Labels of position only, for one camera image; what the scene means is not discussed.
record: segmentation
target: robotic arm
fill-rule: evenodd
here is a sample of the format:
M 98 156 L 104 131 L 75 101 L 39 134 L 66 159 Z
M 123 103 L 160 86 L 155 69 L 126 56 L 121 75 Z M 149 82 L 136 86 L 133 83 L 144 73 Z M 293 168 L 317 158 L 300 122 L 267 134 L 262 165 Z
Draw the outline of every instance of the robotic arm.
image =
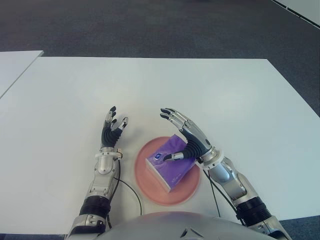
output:
M 116 119 L 116 107 L 112 107 L 105 117 L 101 135 L 101 148 L 95 155 L 94 179 L 88 189 L 79 216 L 74 219 L 68 237 L 75 234 L 101 234 L 106 230 L 106 217 L 110 211 L 110 202 L 114 196 L 114 176 L 120 171 L 122 158 L 120 149 L 115 145 L 128 124 L 125 117 L 121 124 L 113 129 Z
M 276 239 L 292 240 L 277 218 L 269 213 L 248 179 L 236 170 L 222 150 L 210 144 L 191 119 L 172 108 L 162 108 L 161 112 L 160 116 L 174 124 L 187 139 L 185 149 L 165 156 L 165 161 L 197 158 L 203 170 L 223 187 L 236 208 L 237 218 L 248 228 Z

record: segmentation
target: white table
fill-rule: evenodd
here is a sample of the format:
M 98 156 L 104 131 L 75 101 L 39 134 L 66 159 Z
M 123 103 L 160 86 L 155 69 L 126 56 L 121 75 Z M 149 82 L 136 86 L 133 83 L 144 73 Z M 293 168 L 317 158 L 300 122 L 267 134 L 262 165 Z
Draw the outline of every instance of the white table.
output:
M 43 51 L 0 52 L 0 99 Z
M 139 149 L 179 132 L 159 116 L 171 107 L 223 148 L 280 220 L 320 214 L 320 119 L 267 60 L 39 57 L 0 100 L 0 233 L 68 232 L 113 105 L 129 117 L 117 146 L 122 179 L 135 189 Z M 172 207 L 142 196 L 143 212 L 216 216 L 209 186 L 202 176 L 195 195 Z M 216 195 L 222 217 L 236 221 Z M 122 184 L 111 205 L 114 225 L 139 215 Z

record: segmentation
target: pink plate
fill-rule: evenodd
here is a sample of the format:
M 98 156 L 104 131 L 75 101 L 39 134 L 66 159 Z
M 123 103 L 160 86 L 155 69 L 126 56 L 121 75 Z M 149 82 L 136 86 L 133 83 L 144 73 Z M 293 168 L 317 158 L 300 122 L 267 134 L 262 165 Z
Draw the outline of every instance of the pink plate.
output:
M 146 158 L 169 138 L 168 136 L 161 136 L 147 142 L 139 151 L 134 164 L 136 183 L 143 194 L 151 201 L 164 206 L 172 206 L 187 201 L 195 193 L 200 181 L 200 169 L 197 165 L 194 165 L 178 185 L 167 193 L 156 177 L 146 168 Z

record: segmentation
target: purple tissue box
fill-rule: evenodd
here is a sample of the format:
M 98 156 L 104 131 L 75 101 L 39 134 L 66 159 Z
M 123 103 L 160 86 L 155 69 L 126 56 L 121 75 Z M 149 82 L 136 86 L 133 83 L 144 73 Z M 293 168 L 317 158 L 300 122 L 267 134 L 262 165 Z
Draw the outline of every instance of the purple tissue box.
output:
M 195 165 L 195 158 L 176 161 L 165 161 L 164 157 L 185 148 L 187 144 L 177 135 L 159 147 L 151 156 L 145 159 L 148 169 L 159 180 L 163 188 L 169 193 L 184 177 L 184 175 Z

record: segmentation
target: black wire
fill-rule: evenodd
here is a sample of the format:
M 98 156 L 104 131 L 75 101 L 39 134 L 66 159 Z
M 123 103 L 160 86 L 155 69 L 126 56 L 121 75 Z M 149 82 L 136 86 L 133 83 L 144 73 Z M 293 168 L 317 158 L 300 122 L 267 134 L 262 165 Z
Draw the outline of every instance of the black wire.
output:
M 114 195 L 115 195 L 115 193 L 116 193 L 116 191 L 117 191 L 117 188 L 118 188 L 118 185 L 119 185 L 119 182 L 120 182 L 121 164 L 120 164 L 120 161 L 119 161 L 119 160 L 118 160 L 118 166 L 119 166 L 119 168 L 118 168 L 118 180 L 116 181 L 115 188 L 114 188 L 113 193 L 111 194 L 111 197 L 110 197 L 110 199 L 109 199 L 110 203 L 111 203 L 112 199 L 114 198 Z
M 119 181 L 122 182 L 123 184 L 127 185 L 132 190 L 132 192 L 135 194 L 136 198 L 139 201 L 139 205 L 140 205 L 140 216 L 142 216 L 142 205 L 141 205 L 141 201 L 140 201 L 140 198 L 139 198 L 138 194 L 136 193 L 136 191 L 128 183 L 126 183 L 125 181 L 123 181 L 121 179 L 119 179 Z
M 109 218 L 109 213 L 106 215 L 106 222 L 108 223 L 109 228 L 112 229 L 110 218 Z
M 226 197 L 226 195 L 220 190 L 220 188 L 218 188 L 218 186 L 215 184 L 214 181 L 211 180 L 210 176 L 206 173 L 205 170 L 203 170 L 204 174 L 206 175 L 206 177 L 209 179 L 209 181 L 213 184 L 213 186 L 219 191 L 219 193 L 224 197 L 224 199 L 227 201 L 227 203 L 230 205 L 230 207 L 233 209 L 233 211 L 235 212 L 235 214 L 237 214 L 237 209 L 233 206 L 233 204 L 230 202 L 230 200 Z M 245 226 L 244 221 L 240 218 L 239 219 L 241 224 Z
M 220 215 L 220 211 L 219 211 L 219 207 L 218 207 L 218 203 L 217 203 L 217 199 L 216 199 L 216 194 L 215 194 L 215 191 L 214 191 L 214 186 L 213 186 L 211 181 L 209 181 L 209 182 L 210 182 L 211 190 L 212 190 L 212 193 L 213 193 L 216 209 L 218 210 L 218 215 L 219 215 L 219 218 L 220 218 L 221 215 Z
M 120 182 L 121 164 L 120 164 L 120 161 L 119 161 L 119 160 L 118 160 L 118 166 L 119 166 L 119 168 L 118 168 L 118 180 L 117 180 L 117 182 L 116 182 L 115 188 L 114 188 L 114 190 L 113 190 L 113 192 L 112 192 L 112 194 L 111 194 L 111 197 L 110 197 L 110 199 L 109 199 L 109 203 L 111 203 L 112 199 L 114 198 L 114 195 L 115 195 L 115 193 L 116 193 L 116 190 L 117 190 L 118 185 L 119 185 L 119 182 Z M 112 229 L 112 225 L 111 225 L 111 222 L 110 222 L 109 213 L 106 215 L 106 221 L 107 221 L 107 223 L 108 223 L 109 228 Z

